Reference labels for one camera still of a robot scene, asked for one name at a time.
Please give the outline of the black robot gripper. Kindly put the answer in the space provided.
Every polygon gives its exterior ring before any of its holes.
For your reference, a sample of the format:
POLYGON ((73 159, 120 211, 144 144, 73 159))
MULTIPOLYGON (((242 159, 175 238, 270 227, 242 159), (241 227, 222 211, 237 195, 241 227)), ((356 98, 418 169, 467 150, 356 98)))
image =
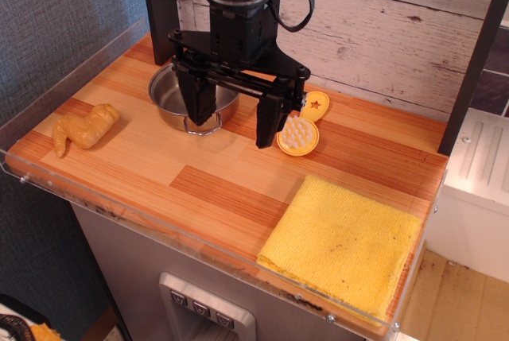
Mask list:
POLYGON ((210 2, 205 31, 176 29, 175 64, 189 118, 202 126, 216 111, 216 85, 259 99, 256 145, 270 147, 291 110, 300 110, 310 71, 277 44, 279 0, 210 2))

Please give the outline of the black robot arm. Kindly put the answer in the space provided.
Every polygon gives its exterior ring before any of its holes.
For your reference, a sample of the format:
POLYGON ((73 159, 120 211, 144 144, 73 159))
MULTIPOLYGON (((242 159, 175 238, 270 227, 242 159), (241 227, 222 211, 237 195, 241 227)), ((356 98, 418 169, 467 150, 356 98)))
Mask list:
MULTIPOLYGON (((288 115, 305 103, 310 70, 277 44, 278 29, 291 33, 280 16, 280 0, 207 0, 210 29, 174 30, 169 39, 177 53, 173 65, 188 113, 201 126, 216 112, 216 88, 225 87, 258 99, 256 145, 272 145, 288 115)), ((315 0, 308 0, 311 7, 315 0)))

